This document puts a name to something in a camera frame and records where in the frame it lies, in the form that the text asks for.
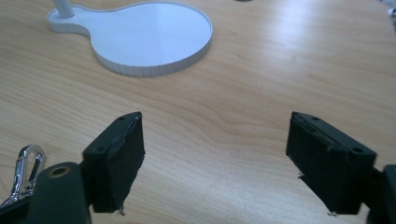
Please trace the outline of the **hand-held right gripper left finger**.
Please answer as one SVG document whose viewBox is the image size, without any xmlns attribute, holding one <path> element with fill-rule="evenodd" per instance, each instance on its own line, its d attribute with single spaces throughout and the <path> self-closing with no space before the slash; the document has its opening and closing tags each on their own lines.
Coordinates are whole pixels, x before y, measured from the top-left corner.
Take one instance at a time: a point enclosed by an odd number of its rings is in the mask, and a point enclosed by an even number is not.
<svg viewBox="0 0 396 224">
<path fill-rule="evenodd" d="M 82 173 L 95 213 L 122 210 L 145 154 L 141 112 L 115 119 L 84 149 Z"/>
</svg>

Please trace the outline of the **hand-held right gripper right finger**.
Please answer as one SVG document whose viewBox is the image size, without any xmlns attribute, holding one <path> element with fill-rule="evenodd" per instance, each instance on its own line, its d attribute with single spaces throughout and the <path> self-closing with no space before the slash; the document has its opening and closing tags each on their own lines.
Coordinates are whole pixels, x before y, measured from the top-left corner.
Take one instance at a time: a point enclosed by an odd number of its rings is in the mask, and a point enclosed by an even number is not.
<svg viewBox="0 0 396 224">
<path fill-rule="evenodd" d="M 356 215 L 376 153 L 320 119 L 292 112 L 286 154 L 302 180 L 339 215 Z"/>
</svg>

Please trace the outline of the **silver metal carabiner clip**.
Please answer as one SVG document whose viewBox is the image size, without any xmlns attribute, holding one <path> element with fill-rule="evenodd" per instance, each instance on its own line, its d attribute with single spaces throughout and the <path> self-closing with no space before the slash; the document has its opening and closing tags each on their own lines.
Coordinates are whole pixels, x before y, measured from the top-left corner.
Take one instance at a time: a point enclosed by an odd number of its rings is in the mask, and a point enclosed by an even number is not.
<svg viewBox="0 0 396 224">
<path fill-rule="evenodd" d="M 35 163 L 32 171 L 29 171 L 29 157 L 31 155 L 34 156 Z M 10 196 L 0 204 L 0 208 L 7 207 L 26 197 L 32 196 L 37 177 L 44 170 L 45 163 L 46 155 L 42 147 L 38 145 L 23 147 L 16 160 Z"/>
</svg>

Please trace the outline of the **white stand with round base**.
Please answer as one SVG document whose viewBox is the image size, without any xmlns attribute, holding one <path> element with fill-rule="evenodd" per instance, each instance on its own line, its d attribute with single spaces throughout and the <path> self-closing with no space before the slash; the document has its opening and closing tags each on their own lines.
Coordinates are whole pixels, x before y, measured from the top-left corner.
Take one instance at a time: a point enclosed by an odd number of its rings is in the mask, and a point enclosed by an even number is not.
<svg viewBox="0 0 396 224">
<path fill-rule="evenodd" d="M 50 28 L 87 36 L 104 67 L 132 77 L 172 74 L 210 49 L 213 25 L 201 10 L 175 2 L 145 2 L 108 10 L 52 0 Z"/>
</svg>

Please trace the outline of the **grey object at table corner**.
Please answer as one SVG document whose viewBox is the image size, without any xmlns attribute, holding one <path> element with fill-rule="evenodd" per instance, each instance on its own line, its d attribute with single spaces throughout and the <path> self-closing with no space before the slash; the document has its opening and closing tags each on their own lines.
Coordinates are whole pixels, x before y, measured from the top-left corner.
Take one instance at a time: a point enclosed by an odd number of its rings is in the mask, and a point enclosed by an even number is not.
<svg viewBox="0 0 396 224">
<path fill-rule="evenodd" d="M 388 14 L 392 22 L 393 28 L 396 31 L 396 0 L 378 0 L 380 3 L 388 8 Z"/>
</svg>

